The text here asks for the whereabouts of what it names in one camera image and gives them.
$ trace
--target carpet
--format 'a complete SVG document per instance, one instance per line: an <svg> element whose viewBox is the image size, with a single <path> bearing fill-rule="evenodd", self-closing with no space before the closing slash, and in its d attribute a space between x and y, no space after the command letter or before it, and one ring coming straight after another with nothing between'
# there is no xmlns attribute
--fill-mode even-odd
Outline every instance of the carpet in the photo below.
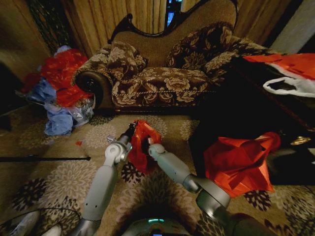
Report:
<svg viewBox="0 0 315 236"><path fill-rule="evenodd" d="M194 173L188 138L198 125L188 116L94 116L69 136L46 136L46 113L23 107L9 115L12 130L0 130L5 156L85 157L90 161L6 162L0 165L0 235L7 235L24 214L40 210L32 235L59 223L66 235L79 221L83 202L97 169L104 162L106 137L118 137L135 119L145 119L162 135L162 144ZM173 183L161 170L149 175L130 162L118 165L119 179L97 235L121 235L130 222L143 217L177 219L192 235L223 236L222 227L207 218L196 195ZM275 192L252 191L231 200L228 210L243 212L280 236L315 235L315 187L274 186Z"/></svg>

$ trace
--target black stick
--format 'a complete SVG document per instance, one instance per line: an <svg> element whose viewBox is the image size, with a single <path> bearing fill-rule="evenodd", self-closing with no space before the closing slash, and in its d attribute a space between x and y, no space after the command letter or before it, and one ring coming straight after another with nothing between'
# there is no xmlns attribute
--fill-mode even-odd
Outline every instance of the black stick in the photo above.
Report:
<svg viewBox="0 0 315 236"><path fill-rule="evenodd" d="M91 157L36 157L29 155L27 157L0 157L0 162L36 162L36 161L89 161Z"/></svg>

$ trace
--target crumpled red paper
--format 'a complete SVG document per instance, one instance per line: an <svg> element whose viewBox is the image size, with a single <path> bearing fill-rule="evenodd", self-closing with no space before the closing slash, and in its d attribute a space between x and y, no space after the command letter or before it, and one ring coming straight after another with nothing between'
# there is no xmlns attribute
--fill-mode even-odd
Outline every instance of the crumpled red paper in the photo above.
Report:
<svg viewBox="0 0 315 236"><path fill-rule="evenodd" d="M40 81L40 75L38 73L30 73L23 79L23 87L21 88L22 93L27 93L35 87Z"/></svg>
<svg viewBox="0 0 315 236"><path fill-rule="evenodd" d="M151 138L155 144L161 143L161 135L153 129L145 120L135 120L137 126L131 138L132 149L128 154L130 162L138 171L149 174L158 165L157 162L149 156L148 138Z"/></svg>
<svg viewBox="0 0 315 236"><path fill-rule="evenodd" d="M265 62L281 66L283 69L306 79L315 80L315 53L292 55L272 54L268 56L246 56L250 62Z"/></svg>
<svg viewBox="0 0 315 236"><path fill-rule="evenodd" d="M40 75L57 91L59 105L69 107L78 100L91 96L77 85L71 84L74 72L87 60L88 58L77 49L69 49L45 60Z"/></svg>
<svg viewBox="0 0 315 236"><path fill-rule="evenodd" d="M266 157L280 146L280 137L267 132L255 140L219 137L204 152L206 177L231 197L252 190L273 191Z"/></svg>

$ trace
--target white shoe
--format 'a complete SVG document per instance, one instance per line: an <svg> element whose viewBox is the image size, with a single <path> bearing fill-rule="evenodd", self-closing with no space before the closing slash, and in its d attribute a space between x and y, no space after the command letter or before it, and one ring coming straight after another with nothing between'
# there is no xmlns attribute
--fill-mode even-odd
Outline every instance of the white shoe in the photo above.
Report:
<svg viewBox="0 0 315 236"><path fill-rule="evenodd" d="M61 231L62 231L61 226L57 224L50 230L48 230L46 233L44 233L42 236L60 236Z"/></svg>
<svg viewBox="0 0 315 236"><path fill-rule="evenodd" d="M10 233L10 236L26 236L28 235L39 219L39 210L28 213L17 227Z"/></svg>

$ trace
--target floral upholstery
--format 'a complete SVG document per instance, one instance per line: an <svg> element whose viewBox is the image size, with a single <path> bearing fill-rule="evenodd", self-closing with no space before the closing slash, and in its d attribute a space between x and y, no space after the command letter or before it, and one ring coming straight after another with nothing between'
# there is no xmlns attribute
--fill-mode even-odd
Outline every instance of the floral upholstery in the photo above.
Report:
<svg viewBox="0 0 315 236"><path fill-rule="evenodd" d="M132 80L117 81L112 96L118 107L194 106L212 92L212 83L200 70L151 67Z"/></svg>
<svg viewBox="0 0 315 236"><path fill-rule="evenodd" d="M166 58L166 66L200 69L207 61L226 51L232 31L231 24L219 22L190 33L174 45Z"/></svg>
<svg viewBox="0 0 315 236"><path fill-rule="evenodd" d="M129 80L141 72L147 64L147 59L130 44L114 41L108 56L107 68L116 71L119 81Z"/></svg>
<svg viewBox="0 0 315 236"><path fill-rule="evenodd" d="M232 58L272 53L275 52L248 39L233 36L226 51L209 60L201 70L210 78L212 83L219 86L224 81L224 74L229 70Z"/></svg>
<svg viewBox="0 0 315 236"><path fill-rule="evenodd" d="M103 87L108 96L102 103L112 107L195 106L223 83L233 57L271 53L232 36L229 23L217 23L175 44L166 58L167 67L144 68L147 60L134 47L113 42L81 66L74 79L87 71L109 80L111 87Z"/></svg>

